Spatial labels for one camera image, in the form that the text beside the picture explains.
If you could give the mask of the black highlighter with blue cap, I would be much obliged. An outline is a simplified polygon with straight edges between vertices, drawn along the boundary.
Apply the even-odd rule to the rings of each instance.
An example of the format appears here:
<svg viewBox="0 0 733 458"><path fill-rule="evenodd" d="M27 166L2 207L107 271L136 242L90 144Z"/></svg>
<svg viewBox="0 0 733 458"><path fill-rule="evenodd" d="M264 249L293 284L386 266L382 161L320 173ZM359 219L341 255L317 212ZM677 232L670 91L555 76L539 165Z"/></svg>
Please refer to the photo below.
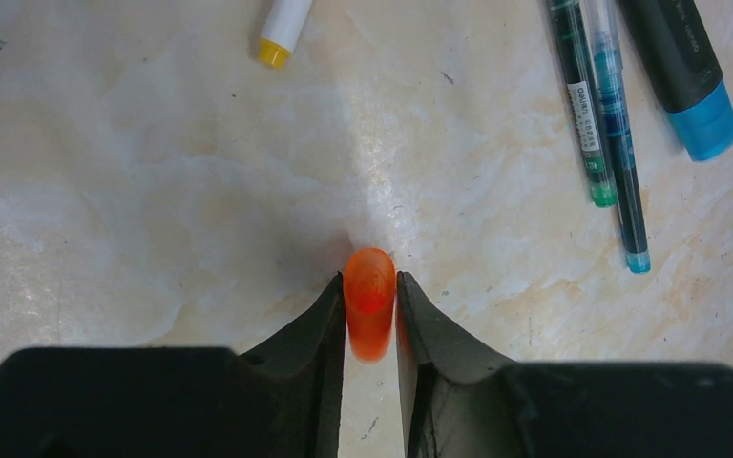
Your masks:
<svg viewBox="0 0 733 458"><path fill-rule="evenodd" d="M693 0L619 1L655 96L691 159L733 144L733 107L723 70Z"/></svg>

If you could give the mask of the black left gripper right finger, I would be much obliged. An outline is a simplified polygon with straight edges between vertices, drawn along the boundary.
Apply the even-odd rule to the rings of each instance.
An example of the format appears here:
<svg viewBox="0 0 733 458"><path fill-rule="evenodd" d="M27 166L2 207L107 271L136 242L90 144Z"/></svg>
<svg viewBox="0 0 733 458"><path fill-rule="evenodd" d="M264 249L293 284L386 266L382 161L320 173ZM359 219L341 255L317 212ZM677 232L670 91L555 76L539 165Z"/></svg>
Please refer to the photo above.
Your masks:
<svg viewBox="0 0 733 458"><path fill-rule="evenodd" d="M408 457L733 457L733 368L521 363L397 279Z"/></svg>

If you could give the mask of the orange highlighter cap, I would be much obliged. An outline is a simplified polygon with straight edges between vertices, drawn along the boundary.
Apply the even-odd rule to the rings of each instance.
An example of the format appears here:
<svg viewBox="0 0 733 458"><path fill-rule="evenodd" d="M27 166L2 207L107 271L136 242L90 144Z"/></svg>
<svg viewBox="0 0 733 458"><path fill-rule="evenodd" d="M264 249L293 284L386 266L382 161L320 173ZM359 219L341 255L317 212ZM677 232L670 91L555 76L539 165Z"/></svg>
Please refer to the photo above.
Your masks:
<svg viewBox="0 0 733 458"><path fill-rule="evenodd" d="M396 269L390 255L367 247L354 253L343 272L350 347L365 364L387 353L396 299Z"/></svg>

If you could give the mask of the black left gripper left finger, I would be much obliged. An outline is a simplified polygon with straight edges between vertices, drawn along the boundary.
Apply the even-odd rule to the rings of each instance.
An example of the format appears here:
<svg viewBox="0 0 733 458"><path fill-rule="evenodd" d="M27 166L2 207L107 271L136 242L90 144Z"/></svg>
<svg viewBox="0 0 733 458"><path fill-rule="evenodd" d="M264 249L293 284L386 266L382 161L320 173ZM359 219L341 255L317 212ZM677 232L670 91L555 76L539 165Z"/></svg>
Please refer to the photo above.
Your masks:
<svg viewBox="0 0 733 458"><path fill-rule="evenodd" d="M254 348L31 347L0 364L0 457L333 457L345 311L335 276Z"/></svg>

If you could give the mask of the white pen with yellow ends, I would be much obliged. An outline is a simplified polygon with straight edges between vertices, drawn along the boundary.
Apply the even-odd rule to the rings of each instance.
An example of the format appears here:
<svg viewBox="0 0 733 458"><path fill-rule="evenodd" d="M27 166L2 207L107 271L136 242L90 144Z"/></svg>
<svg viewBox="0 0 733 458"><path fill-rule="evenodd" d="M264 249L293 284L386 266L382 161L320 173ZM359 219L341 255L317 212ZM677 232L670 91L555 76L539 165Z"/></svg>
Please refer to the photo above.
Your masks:
<svg viewBox="0 0 733 458"><path fill-rule="evenodd" d="M258 60L271 69L282 69L293 55L312 0L275 0L262 28Z"/></svg>

